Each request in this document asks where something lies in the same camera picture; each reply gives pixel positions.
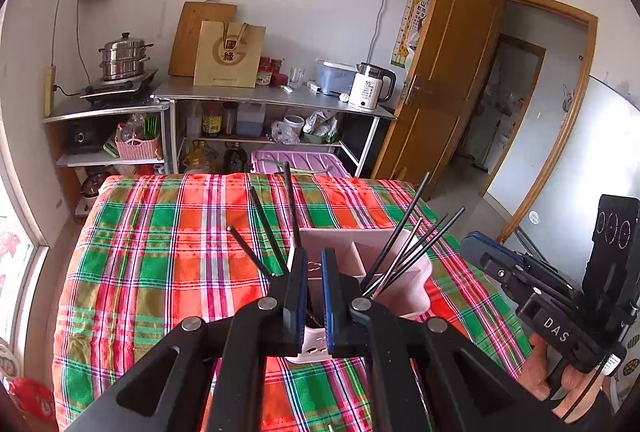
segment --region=white label sticker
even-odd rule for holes
[[[619,364],[620,364],[620,358],[617,357],[615,354],[611,354],[611,356],[609,356],[609,359],[607,360],[607,363],[604,364],[602,373],[605,376],[609,376],[614,370],[616,370],[616,367]]]

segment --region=wooden door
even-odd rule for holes
[[[419,183],[427,199],[458,145],[497,44],[504,0],[431,0],[372,177]]]

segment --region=glass cup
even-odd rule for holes
[[[305,69],[296,66],[289,71],[289,85],[300,86],[305,79]]]

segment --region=hand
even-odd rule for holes
[[[531,355],[527,358],[522,372],[518,378],[518,383],[526,388],[540,401],[544,401],[549,396],[551,389],[549,388],[546,380],[548,371],[548,362],[546,360],[546,347],[547,344],[538,335],[532,335],[529,339],[529,343],[533,346]],[[591,381],[591,377],[595,372],[589,374],[583,374],[576,370],[571,365],[568,365],[562,373],[562,386],[569,392],[561,401],[561,403],[554,409],[554,414],[559,418],[571,408],[574,402],[580,398],[582,391]],[[598,391],[602,386],[604,375],[599,375],[598,379],[591,385],[591,388],[585,394],[582,401],[578,403],[578,406],[567,417],[566,422],[572,423],[580,419],[591,408],[595,401]]]

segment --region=kettle handle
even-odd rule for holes
[[[384,103],[385,101],[389,101],[391,99],[391,96],[394,93],[394,88],[396,87],[396,74],[391,70],[386,70],[386,68],[384,68],[381,75],[386,76],[388,79],[391,80],[391,84],[389,85],[389,90],[386,93],[386,96],[378,98],[378,101],[382,101],[382,103]]]

